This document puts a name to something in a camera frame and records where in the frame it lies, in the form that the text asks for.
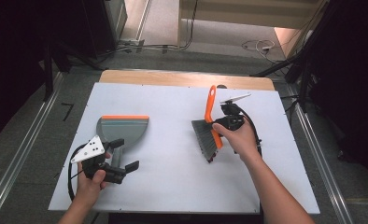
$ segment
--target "white table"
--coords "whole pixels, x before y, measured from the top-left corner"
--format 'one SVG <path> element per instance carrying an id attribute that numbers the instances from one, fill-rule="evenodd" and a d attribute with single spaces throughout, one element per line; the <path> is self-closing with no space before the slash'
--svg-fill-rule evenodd
<path id="1" fill-rule="evenodd" d="M 121 165 L 140 161 L 121 185 L 109 184 L 93 209 L 105 212 L 252 214 L 259 199 L 248 171 L 226 139 L 212 163 L 198 146 L 191 120 L 202 119 L 209 88 L 95 83 L 78 132 L 53 193 L 49 210 L 66 210 L 67 164 L 76 147 L 96 135 L 103 115 L 149 115 L 149 126 Z M 318 205 L 306 176 L 284 108 L 276 91 L 217 91 L 213 119 L 223 116 L 218 101 L 251 93 L 237 102 L 252 117 L 262 155 L 289 192 L 310 214 Z M 77 166 L 73 166 L 73 175 Z M 73 188 L 77 187 L 73 179 Z"/>

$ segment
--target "gray floor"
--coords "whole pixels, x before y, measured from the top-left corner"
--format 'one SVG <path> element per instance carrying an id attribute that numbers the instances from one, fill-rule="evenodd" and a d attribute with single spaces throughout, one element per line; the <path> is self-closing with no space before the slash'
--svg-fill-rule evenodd
<path id="1" fill-rule="evenodd" d="M 103 62 L 103 65 L 110 69 L 157 69 L 245 76 L 269 67 L 270 63 L 266 60 L 253 60 L 250 63 L 248 58 L 216 54 L 183 51 L 169 51 L 167 54 L 161 54 L 157 50 L 143 50 L 139 54 L 116 53 Z M 76 133 L 92 85 L 100 75 L 101 72 L 93 71 L 86 65 L 76 66 L 70 74 L 64 74 L 63 86 L 54 106 L 1 208 L 0 223 L 55 223 L 63 214 L 49 212 L 48 205 L 57 182 L 57 174 L 61 171 Z M 276 75 L 271 77 L 275 80 L 274 84 L 279 94 L 288 95 L 287 84 L 279 81 L 281 78 Z M 30 127 L 42 98 L 43 88 L 29 99 L 0 134 L 0 177 Z M 63 119 L 68 108 L 62 103 L 74 104 L 66 121 Z M 282 103 L 288 107 L 290 100 L 283 100 Z M 336 159 L 339 149 L 328 122 L 316 113 L 311 104 L 308 105 L 308 109 L 312 125 L 344 197 L 368 199 L 368 171 L 358 164 Z M 317 223 L 338 223 L 315 160 L 305 140 L 304 131 L 295 114 L 292 131 L 320 207 L 321 214 L 315 215 L 314 219 Z M 350 203 L 349 209 L 356 223 L 368 223 L 368 203 Z M 106 214 L 103 214 L 98 221 L 106 223 Z"/>

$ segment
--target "floor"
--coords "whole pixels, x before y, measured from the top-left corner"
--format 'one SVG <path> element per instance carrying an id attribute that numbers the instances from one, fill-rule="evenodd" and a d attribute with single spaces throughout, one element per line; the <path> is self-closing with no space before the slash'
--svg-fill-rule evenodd
<path id="1" fill-rule="evenodd" d="M 128 26 L 128 30 L 125 30 L 125 32 L 128 31 L 127 35 L 123 35 L 122 38 L 136 39 L 138 37 L 145 39 L 145 44 L 176 44 L 177 32 L 171 26 L 166 25 L 167 28 L 163 29 L 163 32 L 156 32 L 161 30 L 158 29 L 162 26 L 161 22 L 174 14 L 173 10 L 170 10 L 170 13 L 157 13 L 157 10 L 162 10 L 162 6 L 174 6 L 175 1 L 152 0 L 149 5 L 149 13 L 146 14 L 144 14 L 144 9 L 148 1 L 126 2 L 128 8 L 131 7 L 128 3 L 138 4 L 142 8 L 138 10 L 138 13 L 145 15 L 147 19 L 144 20 L 142 31 L 132 29 L 129 32 Z M 129 16 L 134 8 L 132 6 L 132 9 L 128 10 Z M 156 23 L 152 18 L 158 20 L 159 26 L 155 26 Z M 134 21 L 134 24 L 140 25 L 141 22 Z M 108 66 L 110 69 L 155 69 L 247 76 L 263 71 L 272 63 L 254 50 L 254 42 L 251 42 L 253 45 L 248 43 L 248 49 L 252 50 L 246 50 L 242 48 L 242 41 L 276 40 L 270 28 L 248 27 L 248 30 L 251 32 L 237 33 L 227 24 L 209 23 L 208 26 L 206 22 L 196 21 L 192 44 L 186 51 L 169 51 L 166 54 L 155 49 L 144 49 L 140 53 L 118 52 L 110 55 L 103 62 L 103 66 Z M 275 51 L 274 54 L 268 52 L 268 59 L 285 60 L 278 48 Z M 56 223 L 63 214 L 48 211 L 50 197 L 87 104 L 92 85 L 98 81 L 101 74 L 100 71 L 91 70 L 78 61 L 75 63 L 76 66 L 73 67 L 70 74 L 58 74 L 55 79 L 55 87 L 59 88 L 56 88 L 56 95 L 48 108 L 48 115 L 41 120 L 41 127 L 28 146 L 27 159 L 14 176 L 15 182 L 8 186 L 7 197 L 4 198 L 4 203 L 0 207 L 0 223 Z M 282 69 L 268 76 L 274 81 L 275 88 L 281 96 L 292 94 L 290 86 L 282 78 L 283 72 L 286 71 L 287 69 Z M 0 180 L 9 168 L 11 159 L 21 148 L 21 141 L 27 137 L 27 131 L 31 129 L 33 120 L 40 111 L 39 108 L 45 106 L 42 103 L 43 93 L 43 88 L 38 90 L 0 134 Z M 67 119 L 64 119 L 68 111 L 67 105 L 70 104 L 74 106 Z M 282 104 L 288 108 L 291 100 L 282 100 Z M 292 117 L 288 114 L 288 119 L 292 118 L 292 131 L 321 212 L 320 215 L 315 215 L 313 218 L 317 223 L 368 223 L 368 171 L 356 163 L 337 159 L 339 148 L 335 143 L 329 122 L 312 104 L 309 104 L 307 108 L 307 118 L 317 136 L 319 147 L 333 173 L 333 179 L 339 187 L 350 216 L 350 220 L 342 220 L 337 215 L 331 194 L 326 187 L 328 184 L 318 168 L 315 154 L 309 145 L 309 136 L 305 134 L 301 113 L 294 112 Z M 86 223 L 91 222 L 93 215 L 94 213 L 88 216 Z M 107 220 L 108 215 L 102 214 L 97 218 L 96 223 L 107 223 Z"/>

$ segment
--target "hand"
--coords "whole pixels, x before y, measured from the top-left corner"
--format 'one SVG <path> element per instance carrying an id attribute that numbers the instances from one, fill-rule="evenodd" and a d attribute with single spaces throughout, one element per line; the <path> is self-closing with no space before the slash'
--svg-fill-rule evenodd
<path id="1" fill-rule="evenodd" d="M 82 163 L 78 162 L 78 170 L 82 171 Z M 86 209 L 91 209 L 96 203 L 99 193 L 102 189 L 106 188 L 107 182 L 104 182 L 106 171 L 98 170 L 93 179 L 89 179 L 85 176 L 84 172 L 78 175 L 77 194 L 73 203 L 78 203 Z"/>
<path id="2" fill-rule="evenodd" d="M 258 153 L 254 131 L 247 119 L 236 131 L 230 131 L 218 123 L 213 124 L 213 129 L 228 139 L 231 147 L 240 155 L 242 160 L 248 155 L 253 155 L 254 152 Z"/>

